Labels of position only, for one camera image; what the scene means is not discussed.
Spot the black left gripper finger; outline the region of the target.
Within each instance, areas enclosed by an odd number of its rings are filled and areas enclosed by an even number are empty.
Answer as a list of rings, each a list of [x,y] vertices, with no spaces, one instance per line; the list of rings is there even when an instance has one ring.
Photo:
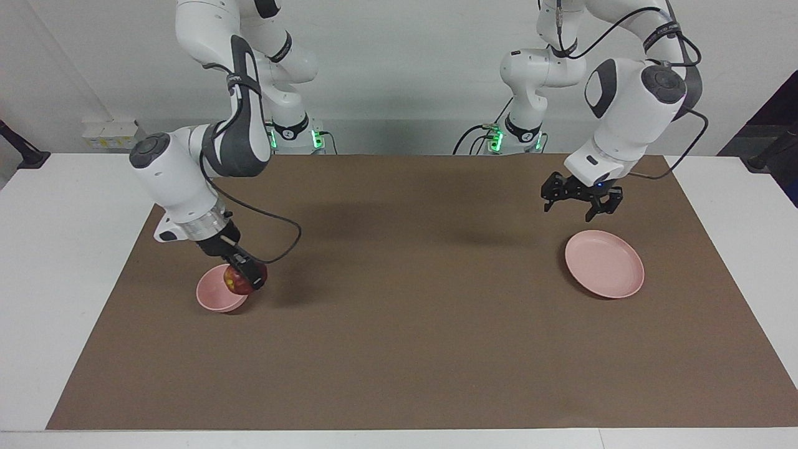
[[[596,216],[615,212],[623,199],[621,186],[593,186],[585,191],[590,209],[586,212],[586,222],[591,222]]]
[[[546,201],[544,204],[545,213],[549,212],[556,202],[562,201],[566,196],[564,190],[565,182],[566,178],[561,173],[551,173],[542,184],[541,198]]]

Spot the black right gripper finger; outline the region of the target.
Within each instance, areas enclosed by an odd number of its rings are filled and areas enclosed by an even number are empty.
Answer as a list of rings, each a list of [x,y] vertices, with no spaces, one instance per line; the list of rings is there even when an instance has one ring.
[[[267,281],[267,266],[246,255],[246,258],[231,258],[232,292],[256,292]]]

